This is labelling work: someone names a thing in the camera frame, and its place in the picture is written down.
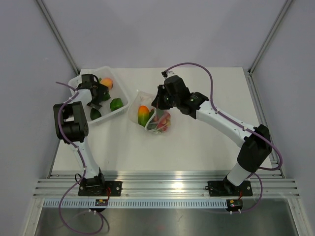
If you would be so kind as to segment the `green lime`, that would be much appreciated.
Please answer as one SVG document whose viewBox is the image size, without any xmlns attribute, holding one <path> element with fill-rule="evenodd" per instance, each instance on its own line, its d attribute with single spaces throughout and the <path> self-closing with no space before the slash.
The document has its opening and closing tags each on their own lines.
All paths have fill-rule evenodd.
<svg viewBox="0 0 315 236">
<path fill-rule="evenodd" d="M 107 101 L 111 98 L 110 94 L 109 93 L 105 93 L 103 96 L 102 96 L 102 101 Z"/>
</svg>

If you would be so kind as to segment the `white plastic basket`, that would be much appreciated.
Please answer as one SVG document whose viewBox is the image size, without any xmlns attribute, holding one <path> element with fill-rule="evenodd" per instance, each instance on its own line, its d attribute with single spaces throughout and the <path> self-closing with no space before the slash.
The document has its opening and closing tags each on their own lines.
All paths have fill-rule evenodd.
<svg viewBox="0 0 315 236">
<path fill-rule="evenodd" d="M 127 111 L 130 98 L 127 93 L 126 84 L 114 69 L 108 66 L 97 69 L 82 69 L 80 75 L 72 78 L 68 82 L 68 85 L 77 88 L 82 81 L 81 75 L 83 74 L 94 74 L 98 78 L 110 78 L 113 81 L 113 88 L 109 91 L 110 99 L 101 102 L 102 107 L 99 109 L 101 117 L 92 120 L 90 117 L 92 108 L 86 104 L 83 106 L 88 125 L 101 124 Z"/>
</svg>

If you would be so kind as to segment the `yellow red mango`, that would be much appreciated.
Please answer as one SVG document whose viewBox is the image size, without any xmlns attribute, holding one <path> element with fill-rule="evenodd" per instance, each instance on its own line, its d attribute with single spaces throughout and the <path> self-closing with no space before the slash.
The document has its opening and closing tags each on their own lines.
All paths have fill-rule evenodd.
<svg viewBox="0 0 315 236">
<path fill-rule="evenodd" d="M 150 118 L 150 111 L 146 106 L 140 106 L 137 112 L 138 124 L 145 127 Z"/>
</svg>

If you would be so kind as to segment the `clear zip top bag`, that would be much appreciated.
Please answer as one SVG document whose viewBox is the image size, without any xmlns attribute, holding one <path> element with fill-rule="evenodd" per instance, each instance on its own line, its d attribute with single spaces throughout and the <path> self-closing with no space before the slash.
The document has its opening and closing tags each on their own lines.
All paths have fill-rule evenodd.
<svg viewBox="0 0 315 236">
<path fill-rule="evenodd" d="M 171 126 L 171 114 L 166 110 L 153 107 L 154 98 L 152 94 L 138 90 L 128 109 L 127 116 L 131 122 L 145 131 L 156 134 L 164 133 Z"/>
</svg>

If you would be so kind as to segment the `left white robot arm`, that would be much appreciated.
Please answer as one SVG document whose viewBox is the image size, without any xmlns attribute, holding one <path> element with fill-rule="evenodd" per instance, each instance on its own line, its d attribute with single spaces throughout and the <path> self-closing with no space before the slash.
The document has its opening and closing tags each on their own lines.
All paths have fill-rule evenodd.
<svg viewBox="0 0 315 236">
<path fill-rule="evenodd" d="M 99 110 L 103 97 L 109 92 L 108 87 L 99 83 L 96 75 L 81 75 L 77 88 L 69 86 L 73 95 L 64 103 L 53 106 L 56 135 L 69 145 L 78 163 L 82 165 L 79 174 L 79 196 L 110 196 L 110 186 L 97 165 L 87 142 L 89 126 L 84 107 Z"/>
</svg>

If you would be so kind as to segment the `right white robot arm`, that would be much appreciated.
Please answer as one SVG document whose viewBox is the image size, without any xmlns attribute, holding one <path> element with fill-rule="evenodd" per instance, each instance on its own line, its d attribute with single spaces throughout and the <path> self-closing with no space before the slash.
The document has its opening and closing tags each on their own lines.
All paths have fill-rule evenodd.
<svg viewBox="0 0 315 236">
<path fill-rule="evenodd" d="M 157 88 L 152 106 L 160 110 L 177 108 L 182 114 L 202 121 L 231 139 L 239 148 L 237 163 L 223 181 L 229 195 L 241 189 L 243 181 L 255 173 L 271 153 L 270 133 L 266 126 L 249 126 L 213 107 L 209 98 L 190 92 L 178 75 L 163 73 L 164 82 Z"/>
</svg>

